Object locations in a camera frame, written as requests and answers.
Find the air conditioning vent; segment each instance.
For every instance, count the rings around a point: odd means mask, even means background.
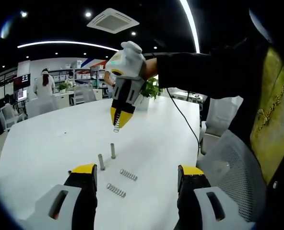
[[[132,19],[131,17],[112,8],[109,8],[94,17],[87,24],[87,27],[116,34],[120,31],[126,30],[139,24],[139,22]]]

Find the person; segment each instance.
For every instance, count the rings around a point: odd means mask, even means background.
[[[278,219],[284,222],[284,29],[277,27],[284,21],[272,14],[278,11],[251,8],[250,32],[236,46],[210,54],[159,55],[146,61],[144,75],[145,80],[158,75],[160,88],[177,87],[215,99],[243,98],[229,130],[251,149],[267,185],[258,229],[272,229]],[[175,80],[168,66],[191,74]]]
[[[9,94],[6,94],[4,96],[4,111],[8,114],[13,114],[14,116],[18,116],[18,112],[13,109],[12,105],[11,105],[11,97]]]
[[[47,97],[53,94],[53,89],[55,87],[55,81],[53,77],[49,75],[48,69],[43,69],[42,75],[35,81],[33,92],[38,98]]]
[[[68,84],[68,86],[69,86],[70,88],[73,88],[73,87],[76,85],[75,79],[74,79],[74,74],[73,74],[72,71],[69,72],[69,78],[67,78],[67,79],[65,80],[65,83]]]
[[[112,98],[113,89],[115,87],[115,75],[109,71],[105,72],[104,81],[108,86],[108,98]]]

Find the potted plant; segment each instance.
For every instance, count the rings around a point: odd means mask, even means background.
[[[153,97],[156,99],[157,95],[163,91],[163,89],[160,89],[157,85],[157,81],[158,80],[156,78],[150,78],[145,82],[145,85],[135,103],[137,110],[147,110],[150,98]]]
[[[60,83],[58,86],[59,92],[65,93],[66,89],[68,88],[68,84]]]

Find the green plant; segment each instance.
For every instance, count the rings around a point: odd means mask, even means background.
[[[69,85],[67,83],[61,83],[59,86],[58,86],[58,89],[59,91],[61,90],[65,90],[69,87]]]
[[[156,78],[150,78],[146,81],[146,87],[140,92],[143,97],[153,97],[156,99],[157,95],[163,91],[160,89]]]

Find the black sleeve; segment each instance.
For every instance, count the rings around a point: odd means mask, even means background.
[[[212,98],[241,96],[250,52],[244,40],[235,47],[226,47],[212,54],[178,53],[157,56],[160,88],[201,93]]]

